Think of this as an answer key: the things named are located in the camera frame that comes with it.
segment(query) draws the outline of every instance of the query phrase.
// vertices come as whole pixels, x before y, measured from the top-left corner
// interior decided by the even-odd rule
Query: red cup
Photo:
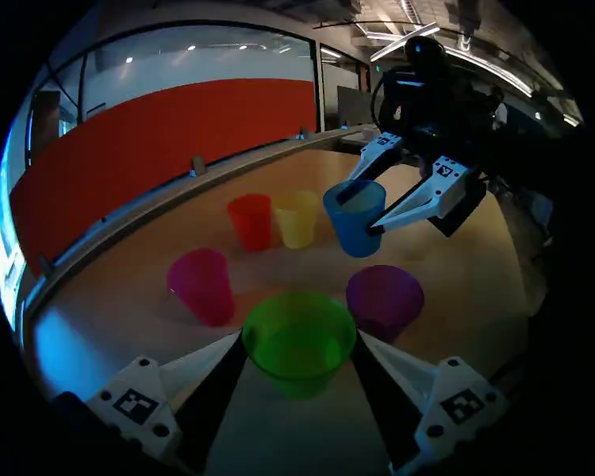
[[[229,202],[227,211],[244,249],[259,251],[271,246],[271,199],[268,196],[243,195]]]
[[[222,253],[208,248],[187,253],[170,266],[167,285],[204,324],[216,327],[232,319],[235,306]]]

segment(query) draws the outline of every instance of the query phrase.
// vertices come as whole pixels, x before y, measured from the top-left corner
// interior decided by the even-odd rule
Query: pink cup
[[[208,248],[191,251],[170,266],[167,285],[203,323],[216,327],[233,318],[227,259]]]

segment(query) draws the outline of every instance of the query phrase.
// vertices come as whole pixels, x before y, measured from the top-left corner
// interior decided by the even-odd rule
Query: blue cup
[[[368,236],[367,226],[383,213],[386,189],[371,180],[349,180],[324,195],[324,207],[342,249],[354,258],[375,253],[381,235]]]

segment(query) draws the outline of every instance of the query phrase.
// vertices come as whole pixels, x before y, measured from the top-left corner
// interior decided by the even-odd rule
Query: robotic arm
[[[120,445],[201,474],[246,359],[238,331],[164,366],[138,357],[85,405],[58,398],[76,420],[116,433]],[[458,357],[434,366],[358,331],[351,360],[397,476],[445,459],[508,408]]]
[[[478,179],[480,155],[470,145],[477,127],[484,125],[486,112],[482,104],[459,97],[465,93],[451,79],[440,44],[419,36],[411,39],[405,50],[423,82],[401,80],[405,72],[401,67],[383,75],[371,103],[382,134],[362,149],[348,179],[375,180],[401,160],[403,147],[413,150],[431,161],[432,173],[370,223],[367,233],[384,233],[428,219],[450,236],[485,197],[486,187]],[[377,121],[374,103],[382,84],[385,97]],[[361,188],[360,184],[349,186],[338,202],[344,204]]]

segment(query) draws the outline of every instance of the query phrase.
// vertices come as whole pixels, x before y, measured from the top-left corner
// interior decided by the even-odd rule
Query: wooden table
[[[364,129],[362,132],[356,132],[348,136],[344,136],[340,139],[340,142],[344,145],[355,145],[359,148],[367,145],[371,140],[379,135],[379,129],[371,127]]]
[[[75,276],[33,323],[29,355],[49,394],[87,399],[138,355],[161,363],[233,332],[265,297],[311,290],[344,301],[363,267],[391,264],[424,288],[423,313],[396,345],[431,363],[460,355],[489,375],[526,344],[516,251],[496,199],[487,194],[445,238],[427,221],[388,232],[365,259],[340,248],[324,207],[315,244],[302,250],[240,248],[225,207],[234,197],[309,189],[320,196],[343,181],[358,157],[305,151],[215,186],[156,218]],[[419,179],[399,165],[378,181],[387,204]],[[167,268],[187,251],[216,248],[228,258],[236,316],[227,328],[200,325],[169,292]],[[250,362],[209,456],[207,474],[387,474],[389,459],[351,364],[311,401],[289,401]]]

